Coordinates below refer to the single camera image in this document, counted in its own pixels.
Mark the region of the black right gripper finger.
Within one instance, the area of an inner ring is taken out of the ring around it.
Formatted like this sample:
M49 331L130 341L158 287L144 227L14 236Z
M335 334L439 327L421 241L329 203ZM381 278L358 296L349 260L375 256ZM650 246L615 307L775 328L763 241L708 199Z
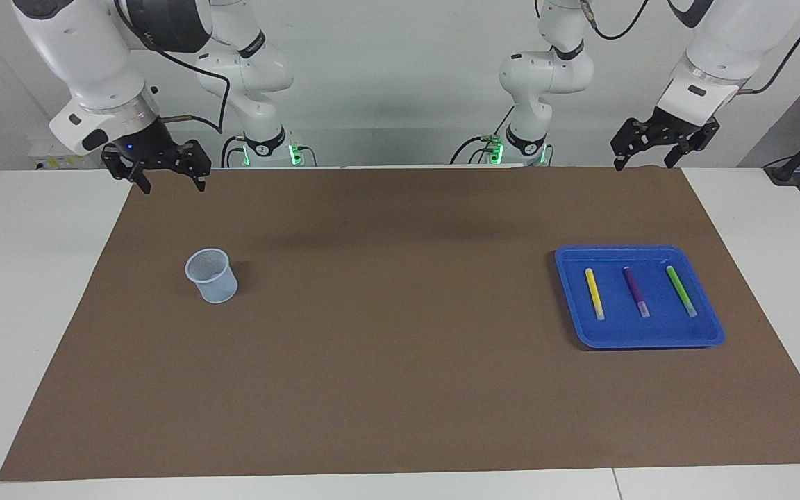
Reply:
M206 190L210 170L212 161L197 140L178 145L178 173L190 178L199 192Z
M117 149L102 149L101 161L115 180L129 181L145 195L151 193L151 184L141 162L125 158Z

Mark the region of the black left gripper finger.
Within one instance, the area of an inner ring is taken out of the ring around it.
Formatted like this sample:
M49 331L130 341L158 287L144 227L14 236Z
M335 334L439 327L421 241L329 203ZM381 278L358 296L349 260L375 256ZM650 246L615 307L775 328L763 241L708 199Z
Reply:
M710 118L704 126L693 134L686 137L683 134L678 134L675 144L664 158L665 167L673 168L683 156L692 152L703 151L719 128L720 125L717 118Z
M620 126L612 137L613 165L617 171L622 171L632 156L651 148L650 127L650 122L641 122L637 119L628 119Z

